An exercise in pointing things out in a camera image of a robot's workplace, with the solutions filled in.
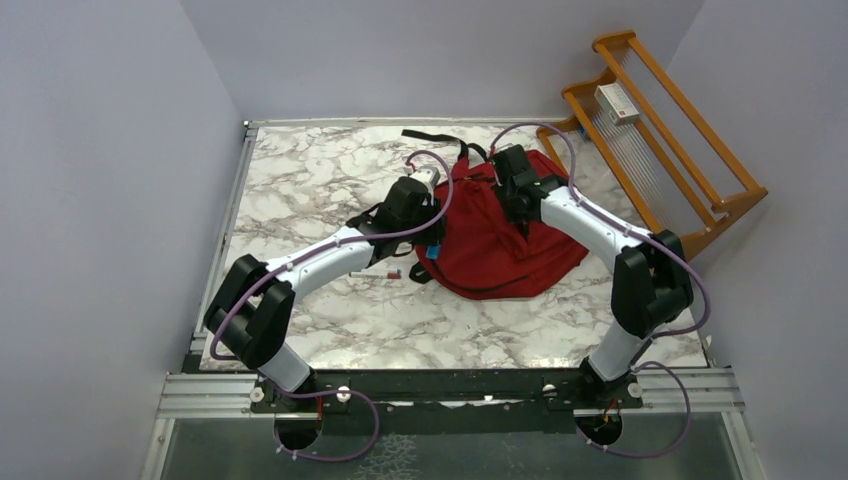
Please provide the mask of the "red backpack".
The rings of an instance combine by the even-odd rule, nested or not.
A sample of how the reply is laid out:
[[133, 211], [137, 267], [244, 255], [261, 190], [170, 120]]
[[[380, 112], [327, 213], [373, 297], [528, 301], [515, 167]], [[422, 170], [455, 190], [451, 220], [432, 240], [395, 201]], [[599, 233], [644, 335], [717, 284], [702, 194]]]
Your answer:
[[425, 246], [417, 246], [418, 262], [410, 268], [410, 280], [436, 281], [471, 300], [532, 298], [557, 284], [589, 254], [577, 241], [544, 224], [509, 223], [493, 190], [495, 168], [485, 160], [481, 146], [412, 129], [402, 135], [459, 146], [439, 255], [431, 259]]

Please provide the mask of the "black blue marker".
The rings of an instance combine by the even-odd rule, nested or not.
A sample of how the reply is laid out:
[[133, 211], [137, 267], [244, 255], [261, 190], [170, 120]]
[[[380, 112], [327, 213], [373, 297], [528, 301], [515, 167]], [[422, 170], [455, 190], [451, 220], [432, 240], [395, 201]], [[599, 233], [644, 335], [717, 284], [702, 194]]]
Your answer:
[[425, 251], [425, 257], [429, 260], [437, 260], [440, 256], [442, 246], [440, 244], [429, 245]]

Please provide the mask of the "white marker red cap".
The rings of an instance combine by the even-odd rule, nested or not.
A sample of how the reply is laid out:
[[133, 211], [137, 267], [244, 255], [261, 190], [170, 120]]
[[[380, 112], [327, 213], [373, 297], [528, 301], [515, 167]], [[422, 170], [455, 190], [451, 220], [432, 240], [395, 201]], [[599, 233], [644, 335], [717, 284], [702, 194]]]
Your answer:
[[367, 279], [388, 279], [388, 280], [397, 280], [402, 277], [402, 273], [400, 270], [387, 270], [387, 271], [360, 271], [360, 272], [352, 272], [349, 274], [352, 278], [367, 278]]

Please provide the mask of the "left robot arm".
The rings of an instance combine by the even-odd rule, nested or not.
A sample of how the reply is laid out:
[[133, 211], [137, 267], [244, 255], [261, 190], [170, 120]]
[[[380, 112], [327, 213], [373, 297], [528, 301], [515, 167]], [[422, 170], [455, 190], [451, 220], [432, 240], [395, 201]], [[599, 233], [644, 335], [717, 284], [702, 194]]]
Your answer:
[[313, 370], [286, 340], [294, 307], [324, 285], [395, 256], [403, 244], [438, 244], [446, 227], [443, 203], [435, 195], [439, 177], [433, 168], [399, 177], [383, 201], [297, 253], [268, 261], [239, 257], [203, 317], [213, 335], [209, 351], [223, 345], [248, 369], [273, 381], [288, 409], [309, 406]]

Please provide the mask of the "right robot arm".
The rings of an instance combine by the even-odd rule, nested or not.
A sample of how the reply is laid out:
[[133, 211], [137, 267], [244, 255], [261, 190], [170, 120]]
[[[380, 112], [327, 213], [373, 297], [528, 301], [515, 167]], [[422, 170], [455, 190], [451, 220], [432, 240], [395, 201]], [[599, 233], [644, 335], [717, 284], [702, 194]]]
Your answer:
[[656, 329], [677, 319], [693, 301], [680, 238], [652, 234], [590, 201], [557, 174], [540, 176], [521, 146], [496, 152], [494, 191], [514, 224], [539, 223], [564, 233], [612, 273], [613, 321], [578, 367], [572, 386], [585, 404], [600, 407], [625, 382]]

